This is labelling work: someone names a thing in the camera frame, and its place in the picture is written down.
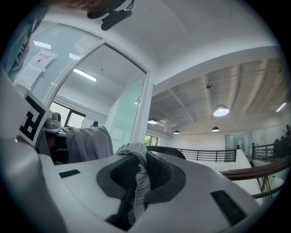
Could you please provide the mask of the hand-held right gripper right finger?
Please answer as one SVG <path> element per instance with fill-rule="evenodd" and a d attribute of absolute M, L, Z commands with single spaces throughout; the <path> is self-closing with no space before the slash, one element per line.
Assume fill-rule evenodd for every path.
<path fill-rule="evenodd" d="M 205 165 L 163 153 L 158 158 L 181 168 L 186 175 L 183 189 L 166 203 L 151 204 L 136 223 L 137 233 L 221 233 L 231 227 L 211 193 L 224 191 L 246 214 L 259 204 L 245 190 Z"/>

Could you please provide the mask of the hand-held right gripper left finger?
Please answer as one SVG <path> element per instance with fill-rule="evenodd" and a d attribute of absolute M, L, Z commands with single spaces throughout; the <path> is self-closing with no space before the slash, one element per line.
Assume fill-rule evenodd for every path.
<path fill-rule="evenodd" d="M 118 214 L 126 188 L 135 180 L 134 155 L 54 165 L 41 154 L 40 162 L 67 233 L 128 233 L 107 220 Z"/>

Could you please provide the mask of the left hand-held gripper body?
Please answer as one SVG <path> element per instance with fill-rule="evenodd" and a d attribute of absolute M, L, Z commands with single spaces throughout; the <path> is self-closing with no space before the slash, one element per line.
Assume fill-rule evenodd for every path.
<path fill-rule="evenodd" d="M 22 96 L 0 66 L 0 139 L 12 140 L 21 136 L 32 146 L 45 129 L 57 133 L 61 116 L 52 112 L 30 91 Z"/>

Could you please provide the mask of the grey clothes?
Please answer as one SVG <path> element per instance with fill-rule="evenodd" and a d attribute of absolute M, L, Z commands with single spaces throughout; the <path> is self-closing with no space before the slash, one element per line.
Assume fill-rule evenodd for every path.
<path fill-rule="evenodd" d="M 128 155 L 132 164 L 125 171 L 121 186 L 125 189 L 117 214 L 108 218 L 108 222 L 128 230 L 145 212 L 144 197 L 151 191 L 151 181 L 146 170 L 147 148 L 140 142 L 122 145 L 113 152 L 112 140 L 104 126 L 89 128 L 66 128 L 68 162 L 87 162 L 117 155 Z"/>

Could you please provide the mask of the black chair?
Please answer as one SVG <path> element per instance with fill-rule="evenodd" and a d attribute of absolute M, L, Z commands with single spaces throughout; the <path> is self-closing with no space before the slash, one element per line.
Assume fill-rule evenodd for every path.
<path fill-rule="evenodd" d="M 183 155 L 183 153 L 180 152 L 179 150 L 175 149 L 175 148 L 160 147 L 160 146 L 147 146 L 147 150 L 151 151 L 151 152 L 159 152 L 159 153 L 163 153 L 163 154 L 172 155 L 172 156 L 175 156 L 175 157 L 178 157 L 178 158 L 186 160 L 186 158 Z"/>

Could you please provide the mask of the dark framed window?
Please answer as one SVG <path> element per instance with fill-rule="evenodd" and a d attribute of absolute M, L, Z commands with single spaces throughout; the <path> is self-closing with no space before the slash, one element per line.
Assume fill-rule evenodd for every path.
<path fill-rule="evenodd" d="M 78 111 L 72 110 L 56 102 L 52 102 L 49 109 L 61 115 L 62 127 L 82 128 L 86 115 Z"/>

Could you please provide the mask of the white paper sign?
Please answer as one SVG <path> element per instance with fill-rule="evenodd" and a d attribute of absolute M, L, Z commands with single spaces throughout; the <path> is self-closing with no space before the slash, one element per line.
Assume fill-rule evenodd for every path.
<path fill-rule="evenodd" d="M 40 68 L 28 64 L 18 75 L 15 84 L 30 91 L 34 82 L 42 72 L 43 71 Z"/>
<path fill-rule="evenodd" d="M 46 67 L 58 56 L 58 54 L 42 49 L 38 52 L 29 62 L 33 67 L 36 67 L 42 71 L 46 70 Z"/>

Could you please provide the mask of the brown wooden handrail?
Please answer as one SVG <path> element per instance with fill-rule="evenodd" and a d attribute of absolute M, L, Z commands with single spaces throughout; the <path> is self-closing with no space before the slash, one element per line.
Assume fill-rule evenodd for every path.
<path fill-rule="evenodd" d="M 285 158 L 264 166 L 220 171 L 220 173 L 232 181 L 249 180 L 281 172 L 290 166 L 291 158 Z"/>

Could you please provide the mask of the long ceiling light panel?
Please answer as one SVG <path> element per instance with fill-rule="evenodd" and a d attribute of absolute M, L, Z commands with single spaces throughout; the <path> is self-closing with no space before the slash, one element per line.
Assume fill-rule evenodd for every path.
<path fill-rule="evenodd" d="M 89 74 L 87 74 L 87 73 L 85 73 L 85 72 L 83 72 L 81 70 L 78 70 L 78 69 L 75 68 L 73 70 L 73 72 L 76 73 L 76 74 L 79 74 L 79 75 L 81 75 L 81 76 L 83 76 L 83 77 L 85 77 L 85 78 L 87 78 L 87 79 L 89 79 L 89 80 L 91 80 L 93 82 L 96 82 L 96 78 L 94 78 L 93 76 L 91 76 L 91 75 L 89 75 Z"/>

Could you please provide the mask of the black metal railing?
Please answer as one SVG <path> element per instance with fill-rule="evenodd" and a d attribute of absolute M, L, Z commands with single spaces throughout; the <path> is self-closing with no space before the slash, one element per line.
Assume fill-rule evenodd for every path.
<path fill-rule="evenodd" d="M 246 155 L 240 148 L 216 151 L 180 149 L 179 151 L 183 153 L 186 160 L 206 165 L 220 172 L 259 167 L 285 158 L 291 158 L 289 156 L 285 158 L 275 157 L 273 155 L 273 146 L 274 144 L 253 145 L 249 155 Z M 263 204 L 278 196 L 290 168 L 291 166 L 281 172 L 257 179 L 233 182 L 252 195 L 259 204 Z"/>

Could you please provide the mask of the teal glass panel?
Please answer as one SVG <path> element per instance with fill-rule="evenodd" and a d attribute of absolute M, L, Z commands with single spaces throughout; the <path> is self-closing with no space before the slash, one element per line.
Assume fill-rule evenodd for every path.
<path fill-rule="evenodd" d="M 113 152 L 131 141 L 146 73 L 137 69 L 127 75 L 128 81 L 111 106 L 104 123 L 111 137 Z"/>

